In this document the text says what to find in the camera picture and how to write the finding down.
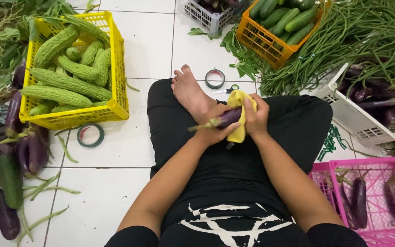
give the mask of black pants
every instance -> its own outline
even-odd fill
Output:
[[[170,84],[171,79],[157,81],[153,83],[148,93],[147,115],[156,163],[151,168],[151,178],[194,135],[194,132],[189,132],[187,128],[196,125],[196,122],[176,100]],[[275,96],[264,100],[270,107],[269,134],[308,174],[330,128],[332,108],[327,102],[307,95]],[[230,184],[234,182],[236,185],[244,185],[247,190],[249,189],[247,186],[254,185],[256,194],[251,197],[272,197],[273,201],[281,202],[269,181],[259,150],[253,140],[247,136],[243,143],[235,144],[230,150],[226,149],[226,146],[227,141],[224,140],[204,152],[177,204],[190,198],[188,195],[190,191],[193,191],[194,195],[199,194],[197,192],[199,188],[214,181],[219,184],[221,181],[228,181],[223,185],[222,190],[225,193],[222,196],[219,194],[218,197],[229,194]],[[201,193],[204,196],[208,190],[201,190]],[[238,197],[238,194],[227,195],[225,199]]]

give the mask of foot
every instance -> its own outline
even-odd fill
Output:
[[[175,70],[172,79],[173,94],[179,103],[191,114],[197,123],[204,113],[216,106],[216,100],[210,98],[202,91],[188,65],[181,68],[182,72]]]

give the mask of tape roll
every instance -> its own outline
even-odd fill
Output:
[[[94,143],[86,144],[86,143],[83,142],[83,134],[91,126],[94,126],[94,127],[97,128],[97,130],[99,132],[99,136],[98,136],[98,139]],[[103,139],[104,139],[104,130],[103,130],[103,128],[100,125],[98,125],[96,123],[87,123],[84,126],[81,126],[79,128],[79,131],[77,132],[77,142],[81,146],[86,147],[86,148],[95,148],[95,147],[97,147],[98,145],[100,145],[100,143],[103,142]]]
[[[211,74],[220,75],[220,77],[222,77],[222,83],[219,84],[219,85],[216,85],[216,86],[215,86],[215,85],[211,85],[211,84],[208,82],[208,76],[210,76]],[[211,88],[211,89],[219,89],[219,88],[221,88],[221,87],[223,86],[224,83],[225,83],[225,75],[224,75],[223,72],[220,71],[220,70],[216,70],[216,69],[210,70],[210,71],[208,71],[208,73],[205,75],[205,84],[207,85],[207,87],[209,87],[209,88]]]

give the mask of white graphic print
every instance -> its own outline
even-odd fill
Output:
[[[259,206],[261,209],[265,210],[260,204],[256,203],[257,206]],[[292,224],[292,222],[285,222],[278,217],[274,215],[269,215],[266,217],[252,217],[257,219],[255,222],[254,226],[250,230],[245,230],[245,231],[236,231],[236,232],[230,232],[227,231],[221,227],[215,222],[215,220],[223,220],[223,219],[228,219],[228,218],[233,218],[233,217],[242,217],[242,216],[220,216],[220,217],[207,217],[207,213],[201,213],[200,211],[208,211],[208,210],[246,210],[250,207],[243,207],[243,206],[233,206],[233,205],[218,205],[215,207],[209,207],[206,209],[198,209],[198,210],[192,210],[191,207],[189,206],[188,209],[190,210],[191,213],[193,213],[194,216],[200,216],[198,220],[190,220],[189,222],[186,220],[182,220],[180,224],[203,233],[211,233],[211,234],[216,234],[220,237],[222,242],[229,247],[240,247],[236,244],[236,241],[234,240],[234,236],[249,236],[249,241],[247,246],[241,246],[241,247],[253,247],[255,240],[258,239],[259,234],[263,232],[268,232],[268,231],[276,231],[278,229],[281,229],[283,227],[289,226]],[[273,226],[271,228],[264,228],[264,229],[259,229],[259,227],[266,222],[273,222],[273,221],[282,221],[283,223]],[[197,227],[195,225],[192,225],[190,223],[192,222],[206,222],[208,226],[211,228],[211,230],[208,229],[203,229],[200,227]]]

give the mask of white tile floor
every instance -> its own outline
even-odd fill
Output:
[[[86,0],[69,0],[85,9]],[[169,78],[173,70],[184,63],[191,66],[202,89],[211,97],[226,100],[227,94],[213,94],[203,82],[208,70],[217,68],[227,76],[225,87],[238,84],[247,93],[260,93],[260,83],[249,77],[239,78],[237,71],[228,65],[235,58],[219,46],[222,38],[210,41],[205,36],[189,36],[187,33],[197,24],[183,15],[184,0],[96,0],[100,7],[95,11],[111,11],[114,21],[125,40],[125,69],[128,81],[141,92],[128,90],[130,118],[127,121],[101,123],[105,129],[104,142],[95,149],[81,147],[76,132],[63,133],[61,137],[75,160],[64,157],[58,139],[52,138],[51,150],[55,159],[40,174],[43,178],[61,171],[55,183],[79,190],[78,195],[63,191],[41,193],[34,201],[25,201],[27,220],[31,224],[50,212],[69,206],[62,215],[43,223],[33,230],[34,242],[27,237],[22,247],[84,247],[103,246],[115,233],[124,214],[149,180],[154,162],[150,142],[147,109],[147,91],[159,79]],[[363,148],[352,141],[348,132],[338,126],[343,139],[363,152],[380,154],[379,150]],[[96,133],[89,129],[87,141]],[[329,160],[364,158],[353,151],[337,150],[328,153]],[[37,184],[28,181],[26,185]],[[2,238],[0,246],[15,246]]]

